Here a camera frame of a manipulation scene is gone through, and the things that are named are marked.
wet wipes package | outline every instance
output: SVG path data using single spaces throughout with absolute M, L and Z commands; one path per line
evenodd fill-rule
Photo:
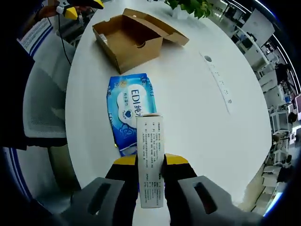
M 136 153 L 136 117 L 156 113 L 151 82 L 145 73 L 111 77 L 107 92 L 109 119 L 121 156 Z

floor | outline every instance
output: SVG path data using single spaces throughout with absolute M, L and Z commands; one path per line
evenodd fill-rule
M 234 23 L 225 16 L 218 17 L 216 14 L 220 12 L 213 10 L 213 13 L 209 16 L 209 19 L 218 25 L 229 37 L 232 36 L 234 32 Z
M 258 196 L 263 192 L 265 186 L 262 185 L 263 177 L 261 176 L 263 173 L 264 166 L 262 165 L 254 178 L 246 187 L 244 200 L 242 203 L 238 205 L 238 207 L 244 211 L 251 212 L 255 207 L 255 203 L 257 201 Z
M 17 150 L 17 154 L 32 197 L 52 213 L 68 208 L 73 192 L 80 189 L 68 146 L 50 149 L 31 146 L 26 151 Z

desk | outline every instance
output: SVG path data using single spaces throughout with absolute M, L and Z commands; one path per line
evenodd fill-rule
M 264 60 L 264 63 L 265 65 L 264 66 L 267 66 L 269 64 L 269 60 L 268 58 L 264 55 L 264 52 L 262 51 L 262 49 L 258 46 L 258 44 L 254 41 L 253 37 L 251 37 L 250 35 L 247 34 L 247 32 L 245 32 L 243 29 L 241 29 L 240 27 L 236 26 L 238 28 L 237 32 L 238 31 L 241 31 L 250 41 L 251 43 L 256 47 L 257 49 L 257 52 L 261 55 L 261 57 L 263 58 Z
M 181 155 L 196 174 L 205 175 L 241 202 L 247 184 L 269 152 L 269 114 L 261 87 L 231 39 L 209 19 L 172 18 L 163 2 L 123 0 L 105 3 L 87 26 L 77 47 L 66 94 L 66 134 L 81 187 L 104 177 L 120 157 L 107 112 L 106 92 L 118 75 L 98 47 L 92 25 L 140 10 L 170 24 L 190 41 L 181 47 L 164 41 L 158 58 L 125 74 L 147 73 L 157 111 L 164 117 L 165 151 Z M 204 58 L 211 57 L 234 101 L 229 114 Z

white chair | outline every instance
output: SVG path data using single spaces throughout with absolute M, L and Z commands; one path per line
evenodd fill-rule
M 282 161 L 286 160 L 287 155 L 288 153 L 286 151 L 286 148 L 276 150 L 274 152 L 274 166 L 282 166 Z
M 65 108 L 66 93 L 34 64 L 23 99 L 24 133 L 31 138 L 66 138 L 65 122 L 58 116 Z

